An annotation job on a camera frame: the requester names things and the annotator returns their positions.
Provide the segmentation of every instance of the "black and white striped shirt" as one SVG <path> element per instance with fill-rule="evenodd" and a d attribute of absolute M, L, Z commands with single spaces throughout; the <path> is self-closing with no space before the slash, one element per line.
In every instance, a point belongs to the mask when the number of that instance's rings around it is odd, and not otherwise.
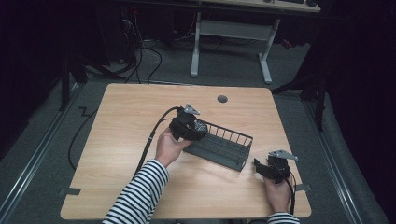
<path fill-rule="evenodd" d="M 148 224 L 168 181 L 169 173 L 162 164 L 155 160 L 146 162 L 122 190 L 103 223 Z M 275 213 L 268 217 L 267 223 L 296 224 L 300 221 L 289 213 Z"/>

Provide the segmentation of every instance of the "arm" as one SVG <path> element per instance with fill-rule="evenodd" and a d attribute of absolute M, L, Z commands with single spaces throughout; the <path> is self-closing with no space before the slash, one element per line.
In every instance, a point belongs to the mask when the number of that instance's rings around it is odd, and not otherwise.
<path fill-rule="evenodd" d="M 264 177 L 264 184 L 267 193 L 268 202 L 271 204 L 273 214 L 268 217 L 268 224 L 279 223 L 300 223 L 300 220 L 289 214 L 289 203 L 290 203 L 290 188 L 289 185 L 283 180 L 279 184 L 275 184 L 274 180 Z"/>
<path fill-rule="evenodd" d="M 178 142 L 166 129 L 158 139 L 155 160 L 148 161 L 122 190 L 103 223 L 149 223 L 169 181 L 166 167 L 190 143 Z"/>

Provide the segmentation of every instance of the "black wire basket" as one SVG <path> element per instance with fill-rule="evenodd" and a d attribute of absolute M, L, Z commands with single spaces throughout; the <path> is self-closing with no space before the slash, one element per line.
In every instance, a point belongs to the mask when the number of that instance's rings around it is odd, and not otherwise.
<path fill-rule="evenodd" d="M 241 172 L 248 159 L 253 138 L 216 124 L 199 121 L 207 125 L 207 134 L 184 151 Z"/>

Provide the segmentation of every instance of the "round hole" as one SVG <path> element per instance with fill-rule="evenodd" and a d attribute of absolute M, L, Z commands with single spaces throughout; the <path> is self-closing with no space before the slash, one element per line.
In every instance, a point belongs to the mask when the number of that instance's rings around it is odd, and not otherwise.
<path fill-rule="evenodd" d="M 227 101 L 228 101 L 228 98 L 227 98 L 227 96 L 225 96 L 225 95 L 220 95 L 220 96 L 218 96 L 218 101 L 220 102 L 220 103 L 226 103 Z"/>

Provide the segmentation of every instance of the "human hand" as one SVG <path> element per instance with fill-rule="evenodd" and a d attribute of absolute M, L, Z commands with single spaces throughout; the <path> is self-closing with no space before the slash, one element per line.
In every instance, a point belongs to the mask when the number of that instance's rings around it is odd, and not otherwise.
<path fill-rule="evenodd" d="M 181 151 L 191 143 L 192 141 L 188 140 L 178 142 L 173 137 L 172 131 L 166 128 L 158 137 L 155 160 L 160 162 L 164 167 L 167 167 L 170 163 L 175 161 Z"/>
<path fill-rule="evenodd" d="M 271 204 L 274 213 L 289 212 L 291 199 L 290 187 L 286 180 L 276 184 L 274 180 L 263 176 L 267 200 Z"/>

